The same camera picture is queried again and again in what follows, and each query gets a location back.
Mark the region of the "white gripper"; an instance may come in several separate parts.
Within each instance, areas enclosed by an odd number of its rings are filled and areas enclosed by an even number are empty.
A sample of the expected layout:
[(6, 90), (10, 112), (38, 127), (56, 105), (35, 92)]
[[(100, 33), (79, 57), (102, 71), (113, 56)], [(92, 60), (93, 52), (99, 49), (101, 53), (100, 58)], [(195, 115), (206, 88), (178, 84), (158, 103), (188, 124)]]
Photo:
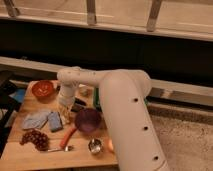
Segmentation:
[(64, 107), (71, 107), (75, 102), (76, 89), (77, 87), (74, 85), (62, 84), (58, 94), (58, 102)]

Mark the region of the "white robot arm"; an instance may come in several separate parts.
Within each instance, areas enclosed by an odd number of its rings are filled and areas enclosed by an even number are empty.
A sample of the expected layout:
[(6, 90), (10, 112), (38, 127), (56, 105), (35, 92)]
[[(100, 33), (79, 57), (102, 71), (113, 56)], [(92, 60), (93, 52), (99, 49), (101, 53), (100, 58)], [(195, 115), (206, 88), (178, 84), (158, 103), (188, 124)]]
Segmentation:
[(142, 70), (63, 68), (58, 101), (68, 107), (80, 84), (99, 89), (99, 101), (120, 171), (170, 171), (144, 99), (151, 79)]

